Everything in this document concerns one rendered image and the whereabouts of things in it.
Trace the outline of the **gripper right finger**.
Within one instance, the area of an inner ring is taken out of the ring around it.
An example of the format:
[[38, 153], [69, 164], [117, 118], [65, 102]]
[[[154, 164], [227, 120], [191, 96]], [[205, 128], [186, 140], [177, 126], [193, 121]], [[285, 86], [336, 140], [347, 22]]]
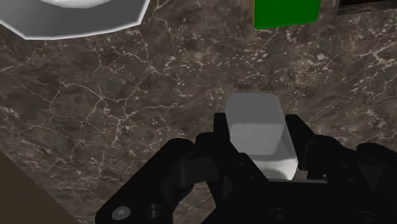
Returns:
[[355, 149], [316, 134], [298, 115], [286, 115], [298, 168], [325, 180], [334, 205], [324, 224], [397, 224], [397, 152], [377, 143]]

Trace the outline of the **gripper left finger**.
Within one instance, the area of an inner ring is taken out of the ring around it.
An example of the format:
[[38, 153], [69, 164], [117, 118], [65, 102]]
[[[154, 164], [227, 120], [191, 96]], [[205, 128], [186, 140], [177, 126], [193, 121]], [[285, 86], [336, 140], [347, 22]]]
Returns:
[[196, 183], [207, 183], [216, 203], [201, 224], [264, 224], [259, 188], [267, 179], [230, 142], [226, 116], [194, 142], [167, 141], [97, 212], [95, 224], [173, 224], [178, 204]]

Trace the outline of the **grey rounded block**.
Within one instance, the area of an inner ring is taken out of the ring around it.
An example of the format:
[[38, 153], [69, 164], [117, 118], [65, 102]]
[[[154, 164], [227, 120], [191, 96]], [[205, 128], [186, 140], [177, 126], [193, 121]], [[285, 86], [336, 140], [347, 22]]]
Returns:
[[230, 141], [270, 179], [292, 180], [298, 159], [279, 98], [268, 93], [234, 93], [225, 103]]

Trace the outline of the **green box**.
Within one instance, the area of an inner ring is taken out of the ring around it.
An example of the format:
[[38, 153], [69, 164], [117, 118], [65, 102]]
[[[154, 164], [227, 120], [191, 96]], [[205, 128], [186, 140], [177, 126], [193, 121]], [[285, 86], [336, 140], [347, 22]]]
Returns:
[[321, 0], [252, 0], [255, 29], [310, 24], [317, 20]]

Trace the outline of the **grey bowl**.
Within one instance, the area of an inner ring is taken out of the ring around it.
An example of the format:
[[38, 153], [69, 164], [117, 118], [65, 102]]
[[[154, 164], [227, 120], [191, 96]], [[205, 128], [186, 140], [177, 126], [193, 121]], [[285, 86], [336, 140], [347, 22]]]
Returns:
[[0, 0], [0, 24], [28, 40], [82, 38], [140, 25], [150, 0], [75, 5], [51, 0]]

